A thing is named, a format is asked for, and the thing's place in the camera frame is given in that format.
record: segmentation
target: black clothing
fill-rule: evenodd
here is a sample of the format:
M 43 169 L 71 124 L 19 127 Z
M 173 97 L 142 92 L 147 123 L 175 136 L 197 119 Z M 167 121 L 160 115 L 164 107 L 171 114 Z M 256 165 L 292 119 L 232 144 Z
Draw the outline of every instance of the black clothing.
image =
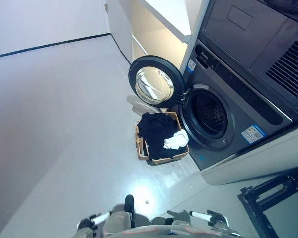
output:
M 145 113 L 138 123 L 139 137 L 148 144 L 149 159 L 169 158 L 185 152 L 185 147 L 165 149 L 164 140 L 173 137 L 178 131 L 177 122 L 164 113 Z

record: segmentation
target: laundry basket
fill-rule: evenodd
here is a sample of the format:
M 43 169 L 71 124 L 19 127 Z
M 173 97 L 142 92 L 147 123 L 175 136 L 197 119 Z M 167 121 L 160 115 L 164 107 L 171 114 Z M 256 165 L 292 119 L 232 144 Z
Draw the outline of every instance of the laundry basket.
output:
M 177 122 L 178 131 L 180 131 L 182 128 L 181 128 L 177 113 L 175 113 L 175 112 L 166 112 L 165 114 L 172 117 Z M 182 153 L 182 154 L 175 155 L 175 156 L 173 156 L 173 158 L 160 158 L 160 159 L 157 159 L 157 160 L 150 160 L 149 159 L 149 152 L 148 152 L 148 145 L 142 137 L 138 136 L 139 128 L 138 128 L 137 125 L 135 126 L 135 131 L 136 131 L 136 148 L 137 148 L 138 159 L 139 160 L 147 160 L 149 164 L 157 165 L 157 164 L 162 164 L 162 163 L 163 164 L 168 163 L 168 162 L 171 162 L 171 161 L 181 160 L 190 151 L 188 145 L 186 145 L 185 146 L 185 152 Z

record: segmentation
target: front-loading washing machine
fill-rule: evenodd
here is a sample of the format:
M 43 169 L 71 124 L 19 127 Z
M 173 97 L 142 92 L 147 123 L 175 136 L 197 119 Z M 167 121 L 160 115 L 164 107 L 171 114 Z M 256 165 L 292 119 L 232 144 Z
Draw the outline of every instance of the front-loading washing machine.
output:
M 178 113 L 201 170 L 292 123 L 199 40 L 183 76 L 169 61 L 143 56 L 128 77 L 143 101 Z

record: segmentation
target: dryer vent grille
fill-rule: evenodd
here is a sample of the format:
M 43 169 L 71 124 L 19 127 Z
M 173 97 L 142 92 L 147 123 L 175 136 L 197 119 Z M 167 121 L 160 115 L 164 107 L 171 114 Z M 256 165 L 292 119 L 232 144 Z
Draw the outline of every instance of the dryer vent grille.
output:
M 298 97 L 298 42 L 283 54 L 266 73 L 294 97 Z

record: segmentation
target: black baseboard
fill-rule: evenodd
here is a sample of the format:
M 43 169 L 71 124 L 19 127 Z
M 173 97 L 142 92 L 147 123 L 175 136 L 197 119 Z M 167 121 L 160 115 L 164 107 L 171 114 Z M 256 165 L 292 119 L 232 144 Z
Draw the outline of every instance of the black baseboard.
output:
M 100 35 L 95 35 L 95 36 L 87 36 L 87 37 L 68 40 L 68 41 L 61 41 L 61 42 L 51 43 L 51 44 L 47 44 L 47 45 L 43 45 L 43 46 L 31 47 L 31 48 L 27 48 L 27 49 L 24 49 L 24 50 L 13 51 L 13 52 L 1 54 L 0 57 L 10 56 L 10 55 L 14 55 L 14 54 L 17 54 L 17 53 L 21 53 L 21 52 L 25 52 L 25 51 L 32 51 L 32 50 L 45 48 L 45 47 L 49 47 L 49 46 L 56 46 L 56 45 L 60 45 L 60 44 L 65 44 L 65 43 L 70 43 L 70 42 L 75 42 L 75 41 L 83 41 L 83 40 L 88 40 L 88 39 L 92 39 L 92 38 L 96 38 L 96 37 L 102 37 L 102 36 L 109 36 L 109 35 L 110 35 L 110 33 L 105 33 L 105 34 L 100 34 Z
M 115 38 L 113 37 L 113 35 L 111 35 L 111 37 L 113 38 L 114 42 L 116 43 L 116 45 L 117 45 L 117 47 L 118 47 L 120 53 L 123 55 L 123 57 L 125 58 L 125 60 L 126 60 L 129 64 L 131 64 L 130 61 L 129 61 L 129 60 L 127 59 L 127 57 L 125 56 L 125 54 L 124 54 L 124 53 L 121 51 L 121 49 L 119 48 L 119 45 L 117 44 L 117 42 L 116 42 Z

